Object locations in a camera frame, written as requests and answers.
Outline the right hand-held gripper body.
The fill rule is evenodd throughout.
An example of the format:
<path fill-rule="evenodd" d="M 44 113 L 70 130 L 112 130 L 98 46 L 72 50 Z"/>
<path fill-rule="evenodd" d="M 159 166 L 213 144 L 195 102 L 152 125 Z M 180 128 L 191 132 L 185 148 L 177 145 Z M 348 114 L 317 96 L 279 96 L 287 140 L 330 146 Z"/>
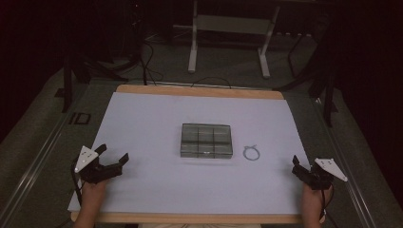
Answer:
<path fill-rule="evenodd" d="M 315 163 L 308 172 L 305 183 L 313 190 L 327 190 L 332 185 L 334 178 L 348 181 L 347 176 L 336 164 L 334 159 L 315 159 Z"/>

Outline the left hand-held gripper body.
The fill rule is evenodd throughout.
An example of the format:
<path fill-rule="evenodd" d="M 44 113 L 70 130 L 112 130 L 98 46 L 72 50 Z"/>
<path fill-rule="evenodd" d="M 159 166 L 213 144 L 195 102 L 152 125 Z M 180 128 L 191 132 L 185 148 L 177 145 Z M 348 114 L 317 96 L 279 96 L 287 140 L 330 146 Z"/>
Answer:
<path fill-rule="evenodd" d="M 122 167 L 100 164 L 101 155 L 83 145 L 73 172 L 78 174 L 83 181 L 89 183 L 98 183 L 123 174 Z"/>

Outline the clear plastic compartment box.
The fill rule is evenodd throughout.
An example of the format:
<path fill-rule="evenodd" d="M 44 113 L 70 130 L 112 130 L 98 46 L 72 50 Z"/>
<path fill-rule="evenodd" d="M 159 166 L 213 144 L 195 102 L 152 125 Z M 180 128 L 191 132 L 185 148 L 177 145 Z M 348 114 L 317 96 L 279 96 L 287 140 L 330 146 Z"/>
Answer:
<path fill-rule="evenodd" d="M 226 124 L 184 123 L 180 153 L 182 158 L 231 159 L 231 127 Z"/>

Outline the person's left hand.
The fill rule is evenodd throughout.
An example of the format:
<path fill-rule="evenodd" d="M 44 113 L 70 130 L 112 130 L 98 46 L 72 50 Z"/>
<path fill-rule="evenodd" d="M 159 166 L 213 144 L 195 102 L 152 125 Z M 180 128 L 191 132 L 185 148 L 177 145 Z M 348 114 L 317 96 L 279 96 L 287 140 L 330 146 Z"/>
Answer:
<path fill-rule="evenodd" d="M 85 182 L 82 188 L 82 203 L 101 203 L 106 194 L 107 181 Z"/>

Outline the person's right hand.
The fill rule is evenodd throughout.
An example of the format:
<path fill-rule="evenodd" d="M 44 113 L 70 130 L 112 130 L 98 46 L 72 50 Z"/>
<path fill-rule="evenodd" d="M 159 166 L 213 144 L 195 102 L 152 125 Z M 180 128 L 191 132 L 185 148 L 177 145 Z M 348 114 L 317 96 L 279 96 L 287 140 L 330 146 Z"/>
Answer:
<path fill-rule="evenodd" d="M 302 199 L 301 207 L 303 205 L 313 204 L 321 205 L 321 207 L 327 207 L 334 195 L 334 187 L 331 186 L 325 190 L 313 190 L 306 183 L 302 187 Z"/>

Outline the white table mat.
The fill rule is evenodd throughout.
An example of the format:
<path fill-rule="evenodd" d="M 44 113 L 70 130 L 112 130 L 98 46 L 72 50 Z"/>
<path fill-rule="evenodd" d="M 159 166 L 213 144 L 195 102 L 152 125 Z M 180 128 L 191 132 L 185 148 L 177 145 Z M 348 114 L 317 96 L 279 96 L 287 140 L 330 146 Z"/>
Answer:
<path fill-rule="evenodd" d="M 231 159 L 180 155 L 182 125 L 227 124 Z M 94 141 L 100 160 L 129 161 L 107 187 L 106 213 L 296 215 L 306 163 L 284 100 L 114 93 Z"/>

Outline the black tripod stand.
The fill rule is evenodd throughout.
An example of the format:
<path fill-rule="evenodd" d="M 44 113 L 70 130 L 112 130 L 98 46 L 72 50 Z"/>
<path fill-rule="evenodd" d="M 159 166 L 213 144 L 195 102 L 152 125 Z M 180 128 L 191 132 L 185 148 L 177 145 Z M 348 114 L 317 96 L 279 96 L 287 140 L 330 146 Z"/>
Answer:
<path fill-rule="evenodd" d="M 146 0 L 63 0 L 63 110 L 72 104 L 72 80 L 89 83 L 93 71 L 114 81 L 142 60 Z"/>

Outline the black metal stand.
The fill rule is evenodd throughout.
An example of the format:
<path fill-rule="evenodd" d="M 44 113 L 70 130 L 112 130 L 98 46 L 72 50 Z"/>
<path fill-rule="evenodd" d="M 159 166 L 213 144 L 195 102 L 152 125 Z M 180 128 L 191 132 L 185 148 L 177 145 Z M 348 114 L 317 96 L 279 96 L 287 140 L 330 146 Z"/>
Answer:
<path fill-rule="evenodd" d="M 335 21 L 330 20 L 307 65 L 299 72 L 296 79 L 286 85 L 274 87 L 275 91 L 287 91 L 312 80 L 308 94 L 311 98 L 318 99 L 322 92 L 325 92 L 323 119 L 329 127 L 332 127 L 331 113 L 336 80 L 336 55 L 330 51 L 332 42 L 335 40 L 334 33 Z"/>

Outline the white metal stand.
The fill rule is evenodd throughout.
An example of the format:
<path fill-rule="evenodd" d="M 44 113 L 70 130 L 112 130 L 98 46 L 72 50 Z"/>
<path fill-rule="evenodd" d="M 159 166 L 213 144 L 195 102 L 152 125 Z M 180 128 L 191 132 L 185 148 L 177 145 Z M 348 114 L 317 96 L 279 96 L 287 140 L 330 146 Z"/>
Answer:
<path fill-rule="evenodd" d="M 277 23 L 280 12 L 280 5 L 274 7 L 270 19 L 242 18 L 219 16 L 209 14 L 199 14 L 199 0 L 192 0 L 192 25 L 191 25 L 191 47 L 188 59 L 187 71 L 195 73 L 198 57 L 198 31 L 217 31 L 229 33 L 245 33 L 263 35 L 265 40 L 258 48 L 259 65 L 262 77 L 268 79 L 271 77 L 266 52 L 274 34 L 274 28 Z"/>

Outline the metal floor rail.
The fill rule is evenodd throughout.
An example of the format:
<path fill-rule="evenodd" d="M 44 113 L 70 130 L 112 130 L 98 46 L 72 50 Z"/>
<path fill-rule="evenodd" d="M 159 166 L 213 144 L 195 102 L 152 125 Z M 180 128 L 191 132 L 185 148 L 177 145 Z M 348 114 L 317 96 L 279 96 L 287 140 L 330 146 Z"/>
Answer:
<path fill-rule="evenodd" d="M 316 114 L 322 118 L 322 108 L 324 103 L 320 99 L 313 99 L 312 104 L 315 108 Z M 340 140 L 337 138 L 335 128 L 332 125 L 329 127 L 324 120 L 321 119 L 322 125 L 325 127 L 325 132 L 331 142 L 332 150 L 335 153 L 335 158 L 338 161 L 341 170 L 347 176 L 345 186 L 349 193 L 350 199 L 354 205 L 357 216 L 363 228 L 376 228 L 374 219 L 369 210 L 368 203 L 362 195 L 362 191 L 358 185 L 357 178 L 354 176 L 352 166 L 349 164 L 347 157 L 345 156 L 345 150 L 340 144 Z"/>
<path fill-rule="evenodd" d="M 0 143 L 0 228 L 55 228 L 69 219 L 70 158 L 55 145 L 76 106 L 33 103 Z"/>

